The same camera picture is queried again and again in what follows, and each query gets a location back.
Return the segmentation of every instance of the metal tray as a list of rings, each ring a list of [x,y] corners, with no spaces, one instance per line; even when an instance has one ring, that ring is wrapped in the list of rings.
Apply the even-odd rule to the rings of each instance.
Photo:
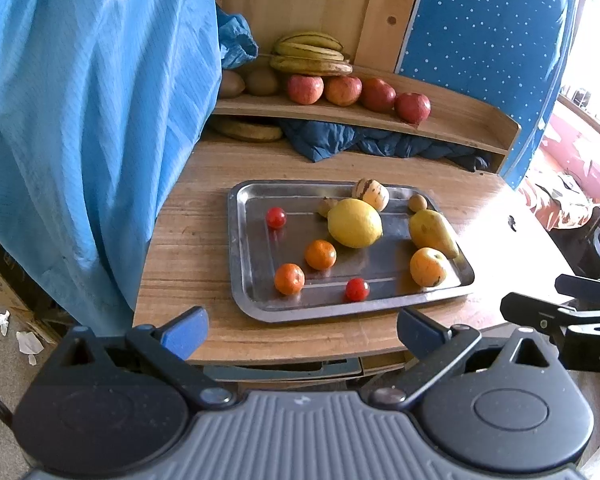
[[[429,208],[438,210],[426,193],[414,187],[385,185],[390,200],[380,213],[383,234],[370,247],[350,249],[333,240],[327,221],[315,211],[324,197],[350,198],[353,185],[247,180],[229,192],[231,288],[245,314],[276,323],[398,308],[469,293],[475,274],[462,249],[448,261],[447,277],[440,285],[421,288],[411,278],[409,261],[416,247],[409,236],[407,201],[419,193]],[[265,222],[267,211],[275,206],[287,214],[286,225],[277,231]],[[325,272],[313,270],[304,260],[305,247],[316,238],[333,243],[338,254],[335,265]],[[285,263],[304,271],[304,288],[294,296],[282,296],[273,285],[276,269]],[[344,297],[344,288],[356,276],[364,278],[371,291],[366,301],[352,303]]]

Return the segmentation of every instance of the wooden desk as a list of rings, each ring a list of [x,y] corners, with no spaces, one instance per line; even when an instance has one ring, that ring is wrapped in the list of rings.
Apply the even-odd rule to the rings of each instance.
[[[475,292],[423,308],[449,326],[486,328],[503,322],[500,300],[516,291],[562,302],[554,280],[567,262],[522,199],[496,174],[469,173],[445,161],[340,153],[313,164],[286,142],[248,144],[208,132],[196,146],[164,204],[144,266],[134,323],[162,325],[193,305],[206,308],[206,342],[194,363],[282,364],[401,349],[397,312],[289,324],[251,319],[234,303],[229,284],[227,192],[247,179],[349,180],[426,190],[459,235],[475,269]],[[516,220],[517,232],[507,219]]]

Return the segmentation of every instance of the bunch of bananas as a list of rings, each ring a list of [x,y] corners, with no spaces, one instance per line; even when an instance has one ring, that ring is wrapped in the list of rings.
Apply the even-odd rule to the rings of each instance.
[[[280,72],[347,75],[353,67],[345,60],[342,50],[342,44],[324,32],[295,32],[276,41],[269,64]]]

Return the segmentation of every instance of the gray floor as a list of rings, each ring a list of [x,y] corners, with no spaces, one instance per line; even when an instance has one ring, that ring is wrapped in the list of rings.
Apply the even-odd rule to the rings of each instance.
[[[45,348],[36,356],[38,364],[29,365],[27,356],[18,351],[18,330],[27,331],[27,328],[12,315],[7,336],[3,337],[0,333],[0,398],[12,410],[48,355]],[[0,422],[0,480],[17,480],[26,471],[27,464],[11,431]]]

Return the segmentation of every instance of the red cherry tomato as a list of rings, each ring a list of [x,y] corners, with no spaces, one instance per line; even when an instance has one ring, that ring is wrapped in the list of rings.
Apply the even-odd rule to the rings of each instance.
[[[364,301],[369,295],[369,284],[362,278],[353,278],[347,283],[344,294],[349,301]]]
[[[286,213],[281,207],[272,207],[267,211],[267,225],[272,229],[280,229],[286,224]]]

